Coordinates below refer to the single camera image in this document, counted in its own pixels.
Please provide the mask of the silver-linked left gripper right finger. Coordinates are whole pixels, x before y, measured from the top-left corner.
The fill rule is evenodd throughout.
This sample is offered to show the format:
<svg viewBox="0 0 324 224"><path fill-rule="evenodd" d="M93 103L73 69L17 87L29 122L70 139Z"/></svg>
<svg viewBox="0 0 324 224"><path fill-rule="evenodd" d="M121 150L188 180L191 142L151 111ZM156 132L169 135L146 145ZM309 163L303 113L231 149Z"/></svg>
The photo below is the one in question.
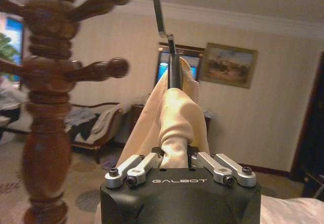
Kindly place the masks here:
<svg viewBox="0 0 324 224"><path fill-rule="evenodd" d="M208 154L199 151L197 147L188 148L188 166L192 171L197 170L198 176L190 177L190 183L206 183L214 181L220 185L232 187L254 187L256 174L250 167L243 167L227 155Z"/></svg>

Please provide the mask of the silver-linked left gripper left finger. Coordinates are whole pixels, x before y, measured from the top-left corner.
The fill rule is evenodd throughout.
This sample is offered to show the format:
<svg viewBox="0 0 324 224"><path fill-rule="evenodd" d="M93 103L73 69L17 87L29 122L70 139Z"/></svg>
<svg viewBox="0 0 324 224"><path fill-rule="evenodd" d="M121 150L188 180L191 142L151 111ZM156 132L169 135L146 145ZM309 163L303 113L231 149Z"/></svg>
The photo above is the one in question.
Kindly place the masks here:
<svg viewBox="0 0 324 224"><path fill-rule="evenodd" d="M163 151L159 147L152 148L147 155L133 154L121 165L108 171L105 175L106 187L141 185L151 169L159 168L162 160Z"/></svg>

